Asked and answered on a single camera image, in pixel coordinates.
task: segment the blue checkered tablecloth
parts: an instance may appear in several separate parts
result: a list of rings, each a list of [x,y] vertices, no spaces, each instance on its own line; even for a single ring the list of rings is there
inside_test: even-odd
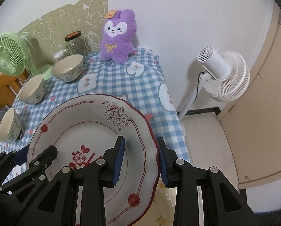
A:
[[[45,95],[39,104],[14,101],[13,107],[19,113],[24,133],[19,141],[1,143],[0,151],[8,153],[28,145],[44,117],[65,101],[83,94],[102,93],[130,102],[147,117],[155,136],[162,136],[168,148],[175,150],[179,158],[189,161],[178,116],[174,106],[171,107],[170,96],[165,96],[168,91],[158,59],[151,50],[144,48],[136,48],[124,64],[101,62],[99,52],[89,54],[77,80],[64,83],[51,77],[45,84]],[[12,178],[10,173],[6,181]]]

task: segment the yellow bow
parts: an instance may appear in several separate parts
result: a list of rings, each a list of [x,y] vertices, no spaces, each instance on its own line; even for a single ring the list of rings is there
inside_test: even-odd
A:
[[[109,51],[113,52],[112,48],[116,48],[116,44],[109,45],[106,43],[105,46],[108,48],[107,52]]]

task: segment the glass jar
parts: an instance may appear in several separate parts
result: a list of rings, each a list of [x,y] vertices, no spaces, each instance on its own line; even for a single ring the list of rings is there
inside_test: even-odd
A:
[[[81,31],[76,31],[65,36],[65,41],[67,43],[64,48],[65,57],[73,54],[81,54],[85,57],[89,52],[89,44],[84,37],[82,37]]]

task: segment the wooden chair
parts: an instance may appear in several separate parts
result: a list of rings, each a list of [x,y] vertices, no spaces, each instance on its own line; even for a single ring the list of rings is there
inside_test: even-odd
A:
[[[4,108],[5,105],[9,107],[12,106],[15,97],[22,86],[19,78],[26,80],[28,78],[28,72],[24,70],[19,77],[6,76],[3,74],[0,75],[0,108]]]

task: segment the jar lid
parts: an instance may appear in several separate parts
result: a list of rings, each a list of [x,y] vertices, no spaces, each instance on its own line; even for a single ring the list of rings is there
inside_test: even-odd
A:
[[[81,31],[72,32],[69,35],[65,36],[65,41],[73,40],[82,35]]]

